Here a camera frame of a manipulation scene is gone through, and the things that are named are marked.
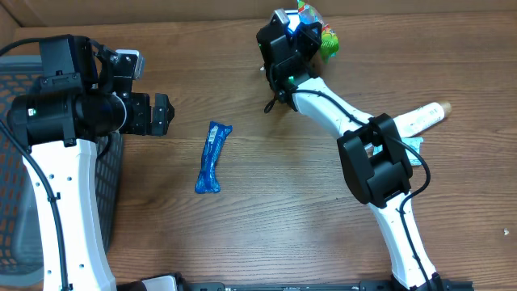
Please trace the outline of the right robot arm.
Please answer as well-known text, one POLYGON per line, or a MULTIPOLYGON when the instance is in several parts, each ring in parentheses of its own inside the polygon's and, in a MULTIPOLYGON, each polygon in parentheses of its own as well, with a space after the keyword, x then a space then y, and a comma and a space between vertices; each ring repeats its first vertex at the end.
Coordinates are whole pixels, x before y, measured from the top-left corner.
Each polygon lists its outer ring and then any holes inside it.
POLYGON ((425 187, 412 190, 412 149, 394 118, 357 110, 336 95, 310 61, 322 46, 322 24, 290 23, 295 16, 274 11, 257 35, 274 99, 320 124, 337 141, 344 179, 352 195, 376 218, 389 250, 396 290, 441 290, 411 205, 425 187))

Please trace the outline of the white tube with gold cap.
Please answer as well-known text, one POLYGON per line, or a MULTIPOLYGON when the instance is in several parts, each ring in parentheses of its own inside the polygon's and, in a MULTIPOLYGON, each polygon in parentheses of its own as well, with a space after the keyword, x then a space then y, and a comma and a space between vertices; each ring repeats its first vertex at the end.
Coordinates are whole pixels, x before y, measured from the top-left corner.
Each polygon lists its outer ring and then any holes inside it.
POLYGON ((452 105, 446 101, 429 103, 394 118, 401 137, 413 137, 443 121, 452 113, 452 105))

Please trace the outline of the green Haribo gummy bag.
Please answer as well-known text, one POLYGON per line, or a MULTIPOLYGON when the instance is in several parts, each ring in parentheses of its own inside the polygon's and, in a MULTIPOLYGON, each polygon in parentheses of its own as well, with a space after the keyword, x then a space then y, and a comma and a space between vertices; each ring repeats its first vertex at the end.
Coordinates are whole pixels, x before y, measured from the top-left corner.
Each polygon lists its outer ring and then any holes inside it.
POLYGON ((339 51, 339 40, 336 32, 307 1, 297 0, 297 10, 302 23, 318 22, 322 25, 322 45, 319 51, 322 60, 327 63, 339 51))

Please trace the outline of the light teal snack packet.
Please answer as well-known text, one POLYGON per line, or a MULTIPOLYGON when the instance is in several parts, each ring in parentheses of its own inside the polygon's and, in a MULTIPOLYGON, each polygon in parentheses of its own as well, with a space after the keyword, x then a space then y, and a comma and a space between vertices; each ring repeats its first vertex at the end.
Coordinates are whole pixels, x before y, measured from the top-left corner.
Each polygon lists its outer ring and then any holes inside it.
MULTIPOLYGON (((403 137, 401 139, 402 142, 404 142, 406 145, 408 145, 413 151, 415 151, 417 154, 420 154, 420 147, 421 144, 424 142, 424 139, 422 137, 403 137)), ((379 154, 383 150, 382 146, 374 146, 372 154, 379 154)), ((410 164, 413 167, 419 167, 422 165, 422 163, 419 161, 419 159, 412 154, 409 150, 406 150, 406 153, 408 155, 408 159, 410 161, 410 164)))

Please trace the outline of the blue snack bar wrapper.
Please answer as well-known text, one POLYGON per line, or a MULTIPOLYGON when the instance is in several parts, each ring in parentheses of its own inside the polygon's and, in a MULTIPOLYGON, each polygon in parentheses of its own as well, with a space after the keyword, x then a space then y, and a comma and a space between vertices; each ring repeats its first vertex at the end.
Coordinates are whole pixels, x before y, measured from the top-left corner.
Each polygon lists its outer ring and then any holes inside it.
POLYGON ((216 164, 225 140, 232 131, 232 125, 224 125, 215 121, 210 122, 204 150, 201 155, 200 173, 195 184, 196 193, 218 193, 221 191, 221 186, 216 178, 216 164))

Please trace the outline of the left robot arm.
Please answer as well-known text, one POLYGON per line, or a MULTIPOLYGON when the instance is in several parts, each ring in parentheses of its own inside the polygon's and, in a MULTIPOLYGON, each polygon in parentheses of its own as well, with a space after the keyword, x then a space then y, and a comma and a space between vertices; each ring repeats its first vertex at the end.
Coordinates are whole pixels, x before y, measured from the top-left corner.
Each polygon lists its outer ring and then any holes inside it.
POLYGON ((1 129, 23 156, 40 224, 47 290, 117 290, 95 193, 97 140, 113 133, 164 136, 174 108, 164 94, 135 93, 145 59, 86 36, 37 41, 43 74, 16 97, 1 129))

